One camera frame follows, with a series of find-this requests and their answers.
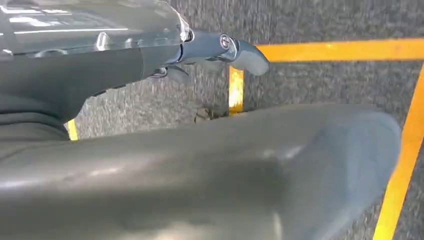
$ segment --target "yellow line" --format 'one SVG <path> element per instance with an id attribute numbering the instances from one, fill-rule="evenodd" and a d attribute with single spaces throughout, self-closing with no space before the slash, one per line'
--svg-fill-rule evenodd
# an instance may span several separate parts
<path id="1" fill-rule="evenodd" d="M 242 70 L 229 67 L 229 114 L 243 112 L 243 91 L 245 74 Z"/>
<path id="2" fill-rule="evenodd" d="M 69 138 L 72 141 L 78 140 L 77 126 L 75 124 L 75 119 L 72 119 L 67 123 L 67 128 L 69 129 Z"/>
<path id="3" fill-rule="evenodd" d="M 259 45 L 270 62 L 424 59 L 424 38 Z"/>
<path id="4" fill-rule="evenodd" d="M 424 65 L 416 83 L 402 133 L 399 163 L 387 185 L 373 240 L 391 240 L 424 136 Z"/>

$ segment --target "chrome part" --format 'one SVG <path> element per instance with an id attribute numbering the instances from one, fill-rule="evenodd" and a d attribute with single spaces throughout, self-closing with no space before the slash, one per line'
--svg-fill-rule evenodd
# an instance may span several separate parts
<path id="1" fill-rule="evenodd" d="M 108 34 L 104 31 L 98 34 L 97 41 L 95 42 L 95 47 L 98 51 L 109 50 L 110 38 Z"/>
<path id="2" fill-rule="evenodd" d="M 229 47 L 228 51 L 219 55 L 217 58 L 223 62 L 230 63 L 236 60 L 237 54 L 239 53 L 239 41 L 234 40 L 232 37 L 229 37 Z"/>
<path id="3" fill-rule="evenodd" d="M 221 47 L 223 49 L 225 49 L 225 50 L 230 49 L 231 40 L 230 40 L 230 37 L 227 34 L 221 35 L 221 39 L 220 39 L 219 43 L 221 44 Z"/>
<path id="4" fill-rule="evenodd" d="M 191 64 L 220 56 L 228 51 L 223 48 L 221 32 L 206 32 L 193 30 L 195 36 L 190 42 L 182 46 L 182 56 L 178 61 L 183 64 Z"/>
<path id="5" fill-rule="evenodd" d="M 155 79 L 161 79 L 168 76 L 168 69 L 166 67 L 158 68 L 154 71 L 154 73 L 150 76 Z"/>

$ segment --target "yellow parking line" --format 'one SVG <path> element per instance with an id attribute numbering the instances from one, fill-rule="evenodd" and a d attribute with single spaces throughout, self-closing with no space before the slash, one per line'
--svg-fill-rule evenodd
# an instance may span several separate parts
<path id="1" fill-rule="evenodd" d="M 67 128 L 69 130 L 69 139 L 71 139 L 72 141 L 78 140 L 77 125 L 75 124 L 75 119 L 72 119 L 67 123 Z"/>
<path id="2" fill-rule="evenodd" d="M 404 199 L 414 171 L 424 136 L 424 65 L 402 132 L 399 163 L 387 185 L 373 240 L 391 240 L 401 214 Z"/>
<path id="3" fill-rule="evenodd" d="M 424 38 L 311 42 L 257 46 L 270 62 L 424 60 Z M 243 111 L 243 71 L 230 68 L 231 113 Z M 387 185 L 373 240 L 391 240 L 424 136 L 424 66 L 402 132 L 399 163 Z"/>
<path id="4" fill-rule="evenodd" d="M 229 68 L 229 114 L 234 115 L 243 111 L 243 91 L 245 74 L 242 70 Z"/>
<path id="5" fill-rule="evenodd" d="M 424 59 L 424 38 L 259 45 L 270 62 Z"/>

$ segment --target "asphalt ground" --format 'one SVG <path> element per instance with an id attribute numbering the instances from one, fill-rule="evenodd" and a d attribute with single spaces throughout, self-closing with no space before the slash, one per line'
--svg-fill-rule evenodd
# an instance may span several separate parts
<path id="1" fill-rule="evenodd" d="M 424 37 L 422 0 L 171 0 L 194 28 L 223 31 L 254 44 Z M 422 61 L 273 63 L 245 74 L 244 109 L 287 104 L 372 104 L 401 125 Z M 90 98 L 76 126 L 80 139 L 194 124 L 196 106 L 228 106 L 228 70 L 188 68 L 191 82 L 147 79 Z M 371 240 L 380 200 L 342 240 Z M 424 239 L 424 153 L 420 153 L 394 235 Z"/>

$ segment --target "gray pavement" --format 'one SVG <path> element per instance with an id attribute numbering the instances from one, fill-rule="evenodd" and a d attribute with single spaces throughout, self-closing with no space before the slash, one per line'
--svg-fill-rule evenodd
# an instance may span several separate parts
<path id="1" fill-rule="evenodd" d="M 424 37 L 422 0 L 171 0 L 195 28 L 255 44 Z M 422 62 L 275 63 L 245 78 L 247 110 L 299 103 L 373 104 L 403 124 Z M 228 105 L 228 71 L 190 67 L 191 82 L 148 79 L 87 101 L 76 119 L 81 138 L 193 123 L 196 106 Z M 371 240 L 381 200 L 342 240 Z M 395 240 L 424 239 L 424 155 L 406 196 Z"/>

